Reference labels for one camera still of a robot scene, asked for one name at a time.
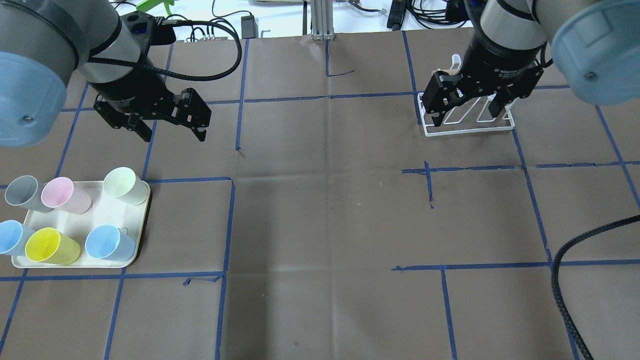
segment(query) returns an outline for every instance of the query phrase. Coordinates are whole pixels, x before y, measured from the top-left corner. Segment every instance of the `plastic cup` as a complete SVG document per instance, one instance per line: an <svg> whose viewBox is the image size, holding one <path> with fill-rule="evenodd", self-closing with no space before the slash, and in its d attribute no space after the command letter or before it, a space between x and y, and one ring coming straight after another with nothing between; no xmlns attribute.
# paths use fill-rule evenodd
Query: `plastic cup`
<svg viewBox="0 0 640 360"><path fill-rule="evenodd" d="M0 222L0 254L25 256L24 247L35 231L15 220Z"/></svg>
<svg viewBox="0 0 640 360"><path fill-rule="evenodd" d="M37 263L69 265L80 256L80 244L52 227L45 227L31 235L25 254Z"/></svg>
<svg viewBox="0 0 640 360"><path fill-rule="evenodd" d="M40 195L44 184L31 175L24 175L13 180L4 192L7 204L21 208L48 213L52 208L42 204Z"/></svg>
<svg viewBox="0 0 640 360"><path fill-rule="evenodd" d="M107 196L130 205L142 204L148 195L145 182L128 167L119 167L110 171L104 178L102 190Z"/></svg>
<svg viewBox="0 0 640 360"><path fill-rule="evenodd" d="M135 253L136 244L117 227L100 225L86 237L84 249L94 259L125 261Z"/></svg>
<svg viewBox="0 0 640 360"><path fill-rule="evenodd" d="M42 203L50 208L82 214L91 207L91 196L68 177L57 177L42 189Z"/></svg>

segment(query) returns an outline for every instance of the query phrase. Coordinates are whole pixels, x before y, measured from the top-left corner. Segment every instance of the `gray cup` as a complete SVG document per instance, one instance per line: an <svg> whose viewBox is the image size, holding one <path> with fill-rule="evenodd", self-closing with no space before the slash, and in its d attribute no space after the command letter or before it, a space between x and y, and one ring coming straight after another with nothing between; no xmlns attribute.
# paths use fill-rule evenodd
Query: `gray cup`
<svg viewBox="0 0 640 360"><path fill-rule="evenodd" d="M4 199L7 204L20 206L28 210L48 213L52 208L42 204L40 195L44 184L31 175L20 176L13 180L4 191Z"/></svg>

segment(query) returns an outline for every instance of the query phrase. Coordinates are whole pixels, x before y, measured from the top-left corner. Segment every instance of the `tray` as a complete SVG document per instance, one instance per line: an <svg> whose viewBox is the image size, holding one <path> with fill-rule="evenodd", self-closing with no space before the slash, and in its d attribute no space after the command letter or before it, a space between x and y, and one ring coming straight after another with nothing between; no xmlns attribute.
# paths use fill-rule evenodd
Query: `tray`
<svg viewBox="0 0 640 360"><path fill-rule="evenodd" d="M151 189L147 193L147 199L140 205L129 205L122 201L108 197L102 192L102 181L75 181L74 184L84 189L91 198L93 204L84 214L77 215L66 211L56 210L48 213L39 213L29 210L24 219L24 225L40 230L44 227L53 227L61 233L72 238L82 248L80 257L71 265L55 265L47 263L36 263L26 256L12 256L11 262L17 268L123 268L131 264L138 256L140 238L145 226L148 206L150 204ZM111 224L124 233L136 243L136 251L131 259L125 261L110 261L93 259L84 251L84 241L91 230L104 224Z"/></svg>

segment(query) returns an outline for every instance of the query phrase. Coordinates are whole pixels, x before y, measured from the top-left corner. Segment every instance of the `green object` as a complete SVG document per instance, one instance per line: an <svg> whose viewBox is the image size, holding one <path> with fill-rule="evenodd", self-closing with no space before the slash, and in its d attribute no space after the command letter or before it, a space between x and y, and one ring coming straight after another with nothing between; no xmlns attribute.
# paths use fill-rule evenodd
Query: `green object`
<svg viewBox="0 0 640 360"><path fill-rule="evenodd" d="M147 12L156 6L164 3L164 9L167 15L171 15L171 9L169 6L175 5L175 0L144 0L140 5L136 6L139 12Z"/></svg>

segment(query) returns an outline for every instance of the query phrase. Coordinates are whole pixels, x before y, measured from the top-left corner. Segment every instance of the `pink cup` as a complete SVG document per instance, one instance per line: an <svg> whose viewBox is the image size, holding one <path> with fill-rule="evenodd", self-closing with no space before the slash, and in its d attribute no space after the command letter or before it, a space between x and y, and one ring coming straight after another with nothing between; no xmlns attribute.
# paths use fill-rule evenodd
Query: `pink cup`
<svg viewBox="0 0 640 360"><path fill-rule="evenodd" d="M82 214L91 207L91 196L68 177L57 177L42 189L42 203L50 208Z"/></svg>

